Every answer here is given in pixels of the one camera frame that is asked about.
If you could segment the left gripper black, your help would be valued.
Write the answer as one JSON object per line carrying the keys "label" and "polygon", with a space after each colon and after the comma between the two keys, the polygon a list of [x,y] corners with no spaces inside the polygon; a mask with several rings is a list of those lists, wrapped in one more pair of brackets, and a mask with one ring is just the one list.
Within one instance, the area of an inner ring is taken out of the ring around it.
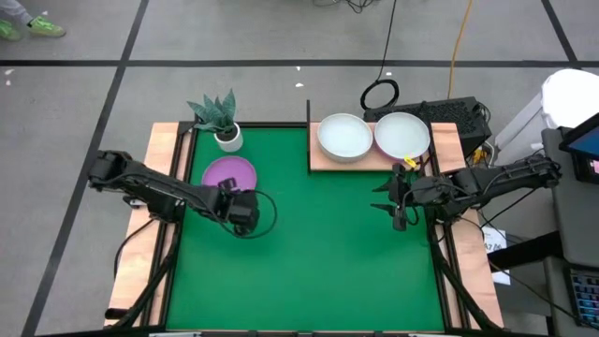
{"label": "left gripper black", "polygon": [[254,190],[241,191],[234,177],[219,182],[218,187],[229,193],[226,219],[233,225],[234,234],[239,237],[253,234],[260,215],[256,192]]}

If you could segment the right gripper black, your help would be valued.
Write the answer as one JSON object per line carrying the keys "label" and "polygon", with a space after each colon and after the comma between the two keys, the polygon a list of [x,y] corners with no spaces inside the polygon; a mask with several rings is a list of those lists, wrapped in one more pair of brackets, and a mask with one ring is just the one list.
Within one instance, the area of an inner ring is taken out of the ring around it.
{"label": "right gripper black", "polygon": [[408,207],[440,204],[451,194],[452,185],[440,177],[423,177],[409,184],[404,181],[408,171],[403,165],[394,164],[392,172],[392,177],[388,178],[381,186],[375,187],[373,192],[391,191],[391,200],[396,203],[396,206],[378,203],[372,203],[371,206],[392,216],[395,230],[406,230],[408,223],[406,209]]}

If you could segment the wooden shelf with black frame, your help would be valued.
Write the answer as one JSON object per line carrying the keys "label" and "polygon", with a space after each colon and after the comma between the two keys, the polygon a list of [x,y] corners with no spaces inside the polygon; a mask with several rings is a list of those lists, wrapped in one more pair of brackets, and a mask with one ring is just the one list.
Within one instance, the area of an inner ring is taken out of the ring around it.
{"label": "wooden shelf with black frame", "polygon": [[360,159],[338,159],[329,157],[318,141],[317,130],[319,122],[312,120],[311,101],[306,100],[306,128],[307,128],[307,157],[308,170],[313,171],[391,171],[394,164],[401,164],[409,171],[418,171],[427,160],[427,156],[416,158],[417,167],[411,168],[404,161],[393,160],[381,155],[373,144],[368,152]]}

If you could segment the person's leg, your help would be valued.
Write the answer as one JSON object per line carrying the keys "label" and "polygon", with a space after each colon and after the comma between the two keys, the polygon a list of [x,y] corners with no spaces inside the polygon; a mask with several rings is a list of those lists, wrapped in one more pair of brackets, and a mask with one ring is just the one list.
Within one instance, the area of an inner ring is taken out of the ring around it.
{"label": "person's leg", "polygon": [[34,19],[18,0],[0,0],[0,10],[25,25],[29,25]]}

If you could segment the white paper sheet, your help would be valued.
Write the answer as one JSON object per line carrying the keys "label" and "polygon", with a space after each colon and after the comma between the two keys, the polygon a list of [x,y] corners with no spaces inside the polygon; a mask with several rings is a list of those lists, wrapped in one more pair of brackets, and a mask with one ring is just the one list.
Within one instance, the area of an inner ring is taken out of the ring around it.
{"label": "white paper sheet", "polygon": [[[484,245],[487,254],[494,253],[495,251],[499,251],[507,247],[507,240],[504,230],[493,229],[490,227],[483,227],[482,230],[484,232]],[[493,271],[491,275],[495,284],[504,286],[511,285],[509,271]]]}

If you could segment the mint green plate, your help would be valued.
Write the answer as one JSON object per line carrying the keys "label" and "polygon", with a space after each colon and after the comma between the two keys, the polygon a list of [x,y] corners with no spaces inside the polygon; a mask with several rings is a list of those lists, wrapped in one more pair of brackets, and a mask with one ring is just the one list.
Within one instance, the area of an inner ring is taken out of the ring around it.
{"label": "mint green plate", "polygon": [[382,117],[376,123],[373,135],[384,154],[400,160],[421,156],[431,143],[427,125],[406,112],[392,112]]}

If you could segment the black computer case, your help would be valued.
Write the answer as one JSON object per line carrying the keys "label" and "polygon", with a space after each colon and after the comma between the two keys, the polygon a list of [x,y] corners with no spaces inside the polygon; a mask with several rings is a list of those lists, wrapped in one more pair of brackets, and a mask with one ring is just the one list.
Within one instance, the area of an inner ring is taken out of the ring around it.
{"label": "black computer case", "polygon": [[486,107],[473,96],[365,110],[363,120],[373,123],[391,112],[406,112],[431,123],[453,123],[458,129],[463,154],[470,156],[490,136]]}

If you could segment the black tablet screen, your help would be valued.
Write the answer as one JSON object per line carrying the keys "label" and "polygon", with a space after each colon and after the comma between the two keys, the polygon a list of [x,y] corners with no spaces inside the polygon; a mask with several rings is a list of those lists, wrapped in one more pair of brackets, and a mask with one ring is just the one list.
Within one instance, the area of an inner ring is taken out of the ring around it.
{"label": "black tablet screen", "polygon": [[599,112],[572,129],[563,129],[561,151],[572,157],[576,178],[599,185]]}

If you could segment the green table mat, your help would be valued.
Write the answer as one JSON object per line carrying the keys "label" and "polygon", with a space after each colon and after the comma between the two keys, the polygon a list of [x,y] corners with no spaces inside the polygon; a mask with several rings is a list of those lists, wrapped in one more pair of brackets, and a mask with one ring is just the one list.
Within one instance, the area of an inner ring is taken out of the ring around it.
{"label": "green table mat", "polygon": [[372,203],[385,172],[310,172],[301,129],[250,129],[258,236],[238,239],[187,212],[171,330],[429,330],[444,326],[426,238]]}

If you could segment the black aluminium rig frame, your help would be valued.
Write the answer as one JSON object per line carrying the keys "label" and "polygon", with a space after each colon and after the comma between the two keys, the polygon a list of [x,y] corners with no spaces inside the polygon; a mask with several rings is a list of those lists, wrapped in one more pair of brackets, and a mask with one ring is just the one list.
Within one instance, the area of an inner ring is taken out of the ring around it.
{"label": "black aluminium rig frame", "polygon": [[[315,132],[311,130],[313,126],[312,122],[241,123],[244,132],[250,129],[301,129],[306,134],[300,142],[301,152],[306,154],[308,159],[321,163],[325,156],[312,144],[315,140]],[[431,130],[432,142],[437,151],[435,162],[440,170],[448,173],[451,169],[464,168],[466,161],[458,128],[451,123],[434,123]],[[143,163],[161,173],[169,173],[177,179],[186,180],[192,169],[192,152],[195,150],[196,138],[197,132],[192,129],[190,122],[155,123]],[[144,229],[142,223],[148,215],[144,208],[131,212],[126,231],[131,244],[125,247],[124,254],[117,263],[119,270],[110,297],[110,308],[105,314],[105,324],[108,326],[117,322],[115,310],[132,305],[135,296],[150,283],[174,240],[174,224],[159,223],[153,229]],[[484,250],[484,237],[475,232],[477,224],[477,213],[468,211],[448,231],[451,242],[444,243],[442,251],[454,259],[451,265],[458,269],[464,287],[477,305],[490,320],[502,326],[504,321],[491,272],[483,269],[488,258]],[[157,288],[134,321],[135,327],[159,326],[166,321],[168,292],[173,276],[174,272],[169,271],[160,279]]]}

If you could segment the snake plant in white pot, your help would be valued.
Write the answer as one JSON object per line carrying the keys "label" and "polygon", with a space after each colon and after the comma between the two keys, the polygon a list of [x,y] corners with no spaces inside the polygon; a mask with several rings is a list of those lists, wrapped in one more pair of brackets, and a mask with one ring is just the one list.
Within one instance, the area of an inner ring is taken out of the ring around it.
{"label": "snake plant in white pot", "polygon": [[203,96],[203,103],[187,101],[188,107],[197,117],[194,128],[211,133],[220,149],[227,153],[237,152],[243,145],[241,128],[235,122],[236,97],[232,89],[221,100]]}

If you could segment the grey desk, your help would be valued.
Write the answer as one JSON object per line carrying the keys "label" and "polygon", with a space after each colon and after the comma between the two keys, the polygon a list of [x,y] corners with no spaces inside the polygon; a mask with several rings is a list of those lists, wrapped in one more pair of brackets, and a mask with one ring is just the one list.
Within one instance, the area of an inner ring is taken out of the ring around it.
{"label": "grey desk", "polygon": [[565,270],[599,271],[599,185],[583,183],[575,176],[572,156],[559,149],[560,129],[542,131],[545,153],[561,165],[562,177],[552,189],[556,224],[561,237],[562,256],[544,260],[550,299],[570,310]]}

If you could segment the person's green shoe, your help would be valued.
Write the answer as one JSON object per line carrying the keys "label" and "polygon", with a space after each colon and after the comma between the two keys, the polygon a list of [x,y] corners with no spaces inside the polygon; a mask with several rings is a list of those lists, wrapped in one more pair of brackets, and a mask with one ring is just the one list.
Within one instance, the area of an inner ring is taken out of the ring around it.
{"label": "person's green shoe", "polygon": [[32,35],[40,37],[63,37],[66,34],[66,30],[50,21],[45,19],[43,16],[34,17],[29,23],[27,23],[29,32]]}
{"label": "person's green shoe", "polygon": [[0,39],[6,41],[19,41],[21,39],[21,33],[16,29],[10,22],[0,19]]}

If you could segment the black desk beam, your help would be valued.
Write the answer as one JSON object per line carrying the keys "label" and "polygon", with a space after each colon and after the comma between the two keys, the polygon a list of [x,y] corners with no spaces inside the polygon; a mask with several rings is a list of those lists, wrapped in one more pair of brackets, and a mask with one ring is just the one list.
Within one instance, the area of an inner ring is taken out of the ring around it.
{"label": "black desk beam", "polygon": [[562,240],[558,231],[487,254],[493,271],[509,270],[550,256],[562,257]]}

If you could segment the pale white plate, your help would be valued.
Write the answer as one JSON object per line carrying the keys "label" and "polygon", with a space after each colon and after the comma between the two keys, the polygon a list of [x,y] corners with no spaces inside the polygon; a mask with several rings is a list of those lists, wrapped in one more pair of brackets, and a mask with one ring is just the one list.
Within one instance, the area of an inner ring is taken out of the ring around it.
{"label": "pale white plate", "polygon": [[340,163],[361,160],[373,146],[370,127],[362,119],[348,113],[336,113],[323,119],[316,135],[325,156]]}

